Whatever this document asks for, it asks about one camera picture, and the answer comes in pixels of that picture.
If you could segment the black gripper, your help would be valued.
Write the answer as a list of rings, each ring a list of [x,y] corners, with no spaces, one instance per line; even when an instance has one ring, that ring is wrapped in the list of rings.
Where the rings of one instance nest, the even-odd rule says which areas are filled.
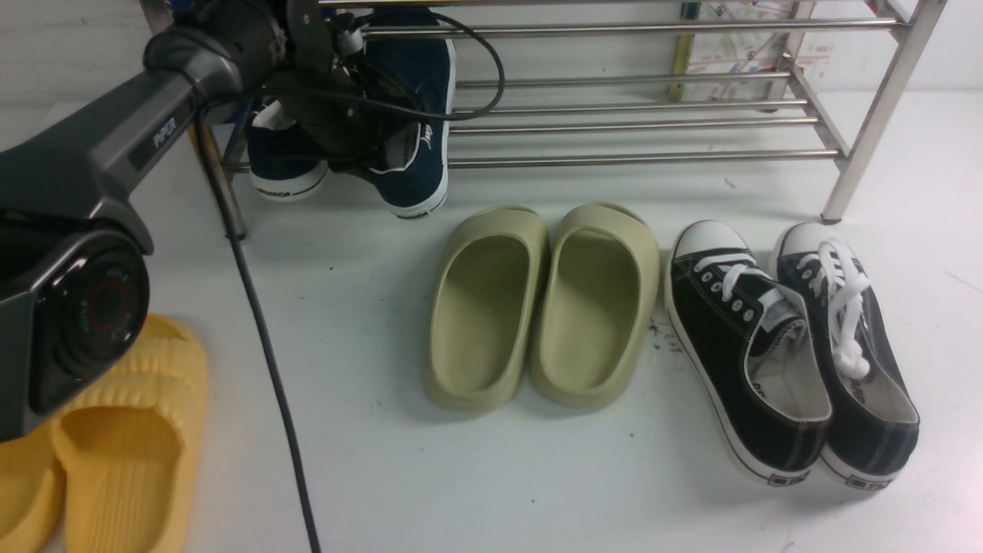
[[[357,68],[365,15],[324,15],[316,1],[274,1],[273,11],[286,57],[266,85],[306,132],[308,157],[351,167],[380,141],[382,123],[373,113],[418,119],[369,97],[368,78]]]

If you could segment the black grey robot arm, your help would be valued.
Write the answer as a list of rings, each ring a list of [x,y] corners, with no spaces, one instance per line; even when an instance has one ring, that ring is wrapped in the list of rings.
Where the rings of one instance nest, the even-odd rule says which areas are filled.
[[[424,119],[407,88],[359,75],[316,1],[196,1],[145,45],[143,70],[3,151],[2,441],[101,378],[147,319],[150,231],[134,189],[187,127],[256,97],[331,157],[358,160]]]

